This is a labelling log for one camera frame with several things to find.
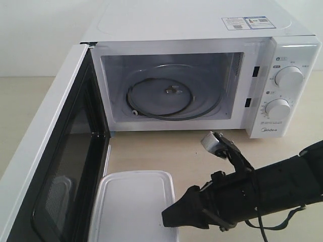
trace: microwave top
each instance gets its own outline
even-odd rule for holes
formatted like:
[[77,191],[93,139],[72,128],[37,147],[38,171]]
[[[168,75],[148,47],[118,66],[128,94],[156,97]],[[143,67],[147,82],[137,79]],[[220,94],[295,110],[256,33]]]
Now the microwave top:
[[295,35],[313,34],[275,0],[106,0],[81,42]]

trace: control knob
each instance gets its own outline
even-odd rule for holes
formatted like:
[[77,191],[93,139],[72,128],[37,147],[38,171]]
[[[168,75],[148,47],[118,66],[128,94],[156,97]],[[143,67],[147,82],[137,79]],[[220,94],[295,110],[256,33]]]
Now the control knob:
[[275,99],[266,105],[264,111],[271,119],[281,120],[289,115],[291,107],[286,100]]
[[297,67],[285,67],[275,77],[275,83],[283,89],[292,89],[303,81],[303,73]]

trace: white microwave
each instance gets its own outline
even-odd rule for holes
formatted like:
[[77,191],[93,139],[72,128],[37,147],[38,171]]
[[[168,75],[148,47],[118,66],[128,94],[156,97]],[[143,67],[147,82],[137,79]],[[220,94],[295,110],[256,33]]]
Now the white microwave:
[[283,136],[320,47],[271,0],[110,0],[0,180],[0,241],[86,241],[110,132]]
[[251,138],[285,134],[321,46],[272,0],[109,1],[81,43],[111,132]]

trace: midea logo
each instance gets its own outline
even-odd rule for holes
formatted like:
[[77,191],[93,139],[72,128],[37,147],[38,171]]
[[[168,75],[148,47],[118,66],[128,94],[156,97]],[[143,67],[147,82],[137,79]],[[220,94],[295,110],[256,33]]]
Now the midea logo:
[[267,128],[262,128],[261,129],[262,132],[275,132],[277,130],[274,130],[274,129],[267,129]]

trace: microwave door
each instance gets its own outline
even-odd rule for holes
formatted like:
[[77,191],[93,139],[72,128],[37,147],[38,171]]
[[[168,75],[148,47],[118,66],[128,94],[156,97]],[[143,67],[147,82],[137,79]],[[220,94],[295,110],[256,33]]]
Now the microwave door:
[[1,180],[15,196],[0,241],[87,241],[109,138],[90,50],[73,46]]

